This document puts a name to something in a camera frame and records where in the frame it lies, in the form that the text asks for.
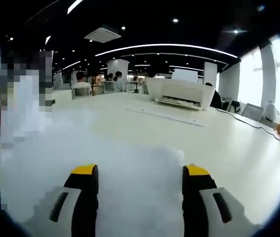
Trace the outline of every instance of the ceiling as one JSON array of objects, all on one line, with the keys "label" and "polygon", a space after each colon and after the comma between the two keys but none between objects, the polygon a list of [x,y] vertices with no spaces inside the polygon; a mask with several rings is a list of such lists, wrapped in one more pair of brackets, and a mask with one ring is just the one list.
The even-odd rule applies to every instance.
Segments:
[{"label": "ceiling", "polygon": [[[64,72],[99,70],[113,58],[128,60],[129,69],[134,72],[145,72],[154,67],[159,73],[168,73],[172,69],[169,66],[202,70],[205,61],[216,63],[221,72],[276,33],[270,21],[269,5],[262,0],[177,0],[167,3],[158,0],[83,0],[67,14],[74,2],[20,0],[15,1],[14,5],[4,3],[4,10],[0,10],[3,19],[0,39],[22,52],[54,50],[53,72],[77,61],[80,63],[68,67]],[[121,38],[106,43],[84,39],[104,25]],[[47,36],[51,38],[45,45]],[[95,56],[144,44],[180,44],[204,48],[160,45]]]}]

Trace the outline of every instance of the chair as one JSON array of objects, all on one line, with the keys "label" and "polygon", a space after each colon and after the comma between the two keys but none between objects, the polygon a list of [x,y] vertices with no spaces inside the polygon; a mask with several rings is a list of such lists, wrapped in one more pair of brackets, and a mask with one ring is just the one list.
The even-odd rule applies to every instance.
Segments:
[{"label": "chair", "polygon": [[149,94],[148,86],[146,84],[142,85],[142,90],[143,90],[143,94],[146,94],[146,95]]},{"label": "chair", "polygon": [[247,104],[241,115],[251,120],[259,121],[263,115],[263,112],[264,108],[252,104]]},{"label": "chair", "polygon": [[222,110],[229,111],[232,101],[231,97],[227,97],[222,105]]},{"label": "chair", "polygon": [[115,93],[117,91],[116,84],[114,81],[103,81],[101,82],[101,84],[103,94]]},{"label": "chair", "polygon": [[76,99],[77,97],[86,97],[90,96],[89,88],[73,88],[72,89],[72,99]]}]

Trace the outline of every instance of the black cable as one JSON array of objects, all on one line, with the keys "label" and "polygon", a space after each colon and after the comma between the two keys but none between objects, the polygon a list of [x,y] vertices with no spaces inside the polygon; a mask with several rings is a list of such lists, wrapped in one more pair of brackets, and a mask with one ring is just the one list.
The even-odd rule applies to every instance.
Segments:
[{"label": "black cable", "polygon": [[235,117],[234,115],[232,115],[232,114],[229,113],[229,112],[222,111],[222,110],[219,110],[219,109],[217,109],[217,108],[216,108],[216,110],[219,111],[219,112],[225,113],[225,114],[229,114],[229,115],[231,115],[233,118],[235,118],[236,120],[241,121],[241,122],[243,122],[243,123],[246,123],[246,124],[250,125],[251,127],[254,127],[254,128],[256,128],[256,129],[262,129],[262,130],[264,130],[266,133],[272,135],[276,140],[280,141],[279,138],[277,138],[274,134],[268,132],[268,131],[267,131],[266,129],[264,129],[263,127],[256,127],[256,126],[254,126],[254,125],[252,125],[252,124],[249,124],[248,122],[245,122],[245,121],[243,121],[242,119],[239,119],[239,118]]}]

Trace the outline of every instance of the column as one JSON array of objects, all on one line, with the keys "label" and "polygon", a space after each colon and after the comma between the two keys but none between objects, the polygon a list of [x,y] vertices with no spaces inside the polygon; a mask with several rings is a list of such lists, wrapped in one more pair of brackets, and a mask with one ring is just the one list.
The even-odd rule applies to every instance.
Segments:
[{"label": "column", "polygon": [[122,79],[127,80],[129,62],[123,59],[110,60],[107,63],[107,74],[112,73],[115,76],[117,71],[122,73]]},{"label": "column", "polygon": [[261,107],[268,101],[275,102],[276,98],[276,69],[271,45],[260,50],[263,67],[263,94]]},{"label": "column", "polygon": [[203,72],[203,83],[211,83],[214,87],[217,82],[217,73],[218,73],[218,68],[217,65],[214,63],[204,63],[204,72]]}]

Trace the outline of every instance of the white chair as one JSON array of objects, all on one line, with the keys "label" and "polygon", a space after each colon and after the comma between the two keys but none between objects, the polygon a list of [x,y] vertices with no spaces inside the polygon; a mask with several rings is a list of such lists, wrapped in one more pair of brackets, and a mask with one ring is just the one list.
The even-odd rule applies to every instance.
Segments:
[{"label": "white chair", "polygon": [[86,97],[90,96],[90,90],[88,87],[86,88],[73,88],[72,89],[72,99],[76,99],[78,97]]},{"label": "white chair", "polygon": [[114,81],[103,81],[101,82],[102,84],[102,90],[103,94],[110,94],[110,93],[115,93],[117,91],[116,89],[116,84]]},{"label": "white chair", "polygon": [[241,115],[251,120],[259,121],[263,116],[263,112],[264,108],[252,104],[247,104]]}]

